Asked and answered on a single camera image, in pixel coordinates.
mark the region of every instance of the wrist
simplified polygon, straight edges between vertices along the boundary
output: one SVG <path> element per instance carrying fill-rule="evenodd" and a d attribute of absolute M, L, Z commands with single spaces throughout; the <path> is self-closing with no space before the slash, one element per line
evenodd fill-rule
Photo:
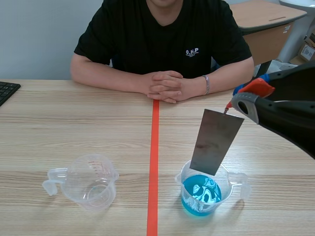
<path fill-rule="evenodd" d="M 149 94 L 149 88 L 146 83 L 148 78 L 145 75 L 135 75 L 135 91 L 145 95 Z"/>
<path fill-rule="evenodd" d="M 203 96 L 207 91 L 207 81 L 203 76 L 192 79 L 192 92 L 193 96 Z"/>

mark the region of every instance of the clasped hands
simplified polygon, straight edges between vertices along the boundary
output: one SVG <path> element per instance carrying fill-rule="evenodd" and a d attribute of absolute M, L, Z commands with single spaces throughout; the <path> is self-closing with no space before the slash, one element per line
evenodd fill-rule
<path fill-rule="evenodd" d="M 176 71 L 154 72 L 144 76 L 149 87 L 146 92 L 149 98 L 176 103 L 194 97 L 193 89 L 189 87 L 192 80 L 184 79 Z"/>

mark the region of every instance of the keyboard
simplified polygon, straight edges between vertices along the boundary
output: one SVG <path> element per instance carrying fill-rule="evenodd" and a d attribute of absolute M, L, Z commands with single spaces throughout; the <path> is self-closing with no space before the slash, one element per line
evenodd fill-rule
<path fill-rule="evenodd" d="M 0 106 L 12 96 L 21 85 L 6 82 L 0 82 Z"/>

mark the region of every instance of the plastic measuring cup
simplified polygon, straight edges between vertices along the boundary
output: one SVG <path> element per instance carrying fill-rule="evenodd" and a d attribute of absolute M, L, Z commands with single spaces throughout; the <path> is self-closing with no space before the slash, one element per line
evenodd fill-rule
<path fill-rule="evenodd" d="M 52 196 L 62 193 L 86 210 L 100 211 L 108 208 L 116 196 L 115 181 L 119 174 L 106 157 L 90 154 L 76 159 L 68 168 L 51 169 L 42 186 Z"/>
<path fill-rule="evenodd" d="M 197 216 L 206 216 L 214 212 L 218 206 L 224 203 L 232 194 L 234 187 L 241 187 L 241 199 L 246 200 L 249 198 L 252 188 L 247 184 L 247 175 L 243 173 L 232 173 L 227 170 L 224 165 L 220 165 L 215 176 L 211 176 L 199 171 L 195 171 L 189 168 L 190 161 L 187 162 L 181 172 L 175 177 L 175 181 L 181 185 L 181 197 L 183 206 L 192 214 Z M 215 203 L 205 203 L 194 198 L 184 187 L 184 182 L 186 179 L 196 175 L 203 175 L 205 179 L 210 178 L 210 181 L 213 184 L 214 180 L 220 190 L 220 201 Z"/>

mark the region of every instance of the desk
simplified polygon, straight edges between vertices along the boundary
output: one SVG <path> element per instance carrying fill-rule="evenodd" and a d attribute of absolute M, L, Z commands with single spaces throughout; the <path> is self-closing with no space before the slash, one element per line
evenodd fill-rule
<path fill-rule="evenodd" d="M 145 236 L 152 101 L 71 81 L 8 82 L 22 87 L 0 107 L 0 235 Z M 183 211 L 174 176 L 192 156 L 203 109 L 221 111 L 231 93 L 160 104 L 158 235 L 314 235 L 314 160 L 248 119 L 223 163 L 249 176 L 251 198 L 237 204 L 235 194 L 210 218 Z M 94 152 L 120 173 L 107 211 L 42 189 L 49 169 Z"/>
<path fill-rule="evenodd" d="M 307 14 L 263 0 L 232 4 L 230 8 L 251 49 L 255 65 L 261 64 L 257 77 L 265 74 L 271 60 L 280 54 L 293 28 L 292 23 Z"/>

